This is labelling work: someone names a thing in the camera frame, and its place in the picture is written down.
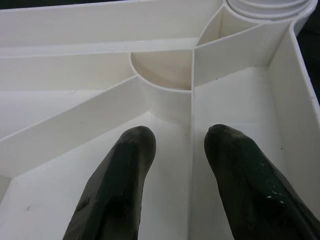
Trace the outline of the white plastic table leg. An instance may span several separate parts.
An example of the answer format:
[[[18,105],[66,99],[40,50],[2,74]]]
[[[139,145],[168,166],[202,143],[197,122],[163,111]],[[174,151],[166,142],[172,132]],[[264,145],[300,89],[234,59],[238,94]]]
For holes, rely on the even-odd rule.
[[[299,14],[312,0],[226,0],[239,15],[253,19],[285,19]]]

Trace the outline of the white plastic table top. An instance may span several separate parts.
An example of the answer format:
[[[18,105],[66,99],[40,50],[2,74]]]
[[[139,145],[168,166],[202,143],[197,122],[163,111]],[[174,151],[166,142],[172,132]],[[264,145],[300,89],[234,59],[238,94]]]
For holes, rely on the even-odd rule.
[[[138,240],[234,240],[209,127],[252,138],[320,220],[320,104],[297,35],[226,0],[0,10],[0,240],[63,240],[90,176],[128,129],[156,153]]]

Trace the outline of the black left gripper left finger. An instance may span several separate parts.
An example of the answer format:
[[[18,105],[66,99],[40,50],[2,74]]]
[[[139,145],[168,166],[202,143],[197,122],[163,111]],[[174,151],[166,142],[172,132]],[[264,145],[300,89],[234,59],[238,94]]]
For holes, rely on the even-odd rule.
[[[138,240],[144,183],[155,154],[148,127],[123,132],[87,181],[62,240]]]

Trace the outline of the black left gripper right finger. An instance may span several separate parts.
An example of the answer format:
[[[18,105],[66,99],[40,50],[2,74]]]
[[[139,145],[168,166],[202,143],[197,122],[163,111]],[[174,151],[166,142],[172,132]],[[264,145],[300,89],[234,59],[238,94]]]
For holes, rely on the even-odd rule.
[[[204,151],[234,240],[320,240],[320,220],[252,138],[215,124]]]

